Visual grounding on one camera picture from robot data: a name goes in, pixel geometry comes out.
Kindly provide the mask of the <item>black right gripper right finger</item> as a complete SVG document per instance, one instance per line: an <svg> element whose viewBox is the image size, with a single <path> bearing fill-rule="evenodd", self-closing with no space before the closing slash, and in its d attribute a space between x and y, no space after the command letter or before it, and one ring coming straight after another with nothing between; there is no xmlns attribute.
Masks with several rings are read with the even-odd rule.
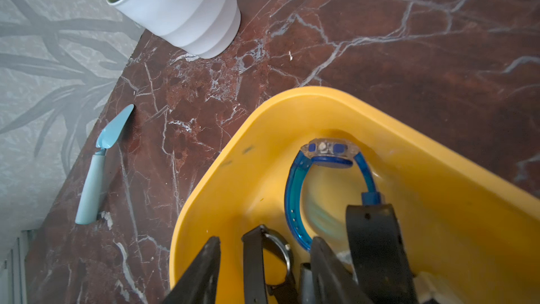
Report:
<svg viewBox="0 0 540 304"><path fill-rule="evenodd" d="M310 249L315 303L373 303L321 238Z"/></svg>

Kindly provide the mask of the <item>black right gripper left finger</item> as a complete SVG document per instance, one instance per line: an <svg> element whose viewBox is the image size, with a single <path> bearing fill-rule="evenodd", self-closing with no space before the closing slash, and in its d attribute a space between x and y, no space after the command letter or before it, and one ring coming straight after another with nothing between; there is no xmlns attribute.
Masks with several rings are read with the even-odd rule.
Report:
<svg viewBox="0 0 540 304"><path fill-rule="evenodd" d="M211 236L163 303L215 303L220 263L220 239Z"/></svg>

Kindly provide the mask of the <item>black mesh strap watch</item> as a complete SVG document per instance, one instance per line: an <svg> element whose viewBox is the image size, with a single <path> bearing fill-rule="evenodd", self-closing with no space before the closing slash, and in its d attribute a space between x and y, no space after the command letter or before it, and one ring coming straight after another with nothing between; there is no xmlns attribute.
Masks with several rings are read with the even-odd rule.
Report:
<svg viewBox="0 0 540 304"><path fill-rule="evenodd" d="M413 274L404 250L402 233L391 205L350 205L346 229L352 258L349 272L373 303L417 303ZM311 259L301 266L301 280L295 281L292 250L276 231L260 225L242 237L243 292L246 303L315 303ZM263 251L271 251L286 266L284 280L265 280Z"/></svg>

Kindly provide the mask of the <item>cream strap watch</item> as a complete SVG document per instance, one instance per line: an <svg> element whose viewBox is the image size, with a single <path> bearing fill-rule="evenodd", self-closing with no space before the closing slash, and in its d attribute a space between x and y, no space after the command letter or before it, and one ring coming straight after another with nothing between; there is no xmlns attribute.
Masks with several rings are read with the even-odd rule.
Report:
<svg viewBox="0 0 540 304"><path fill-rule="evenodd" d="M428 272L418 273L413 278L413 284L419 303L463 303L443 278Z"/></svg>

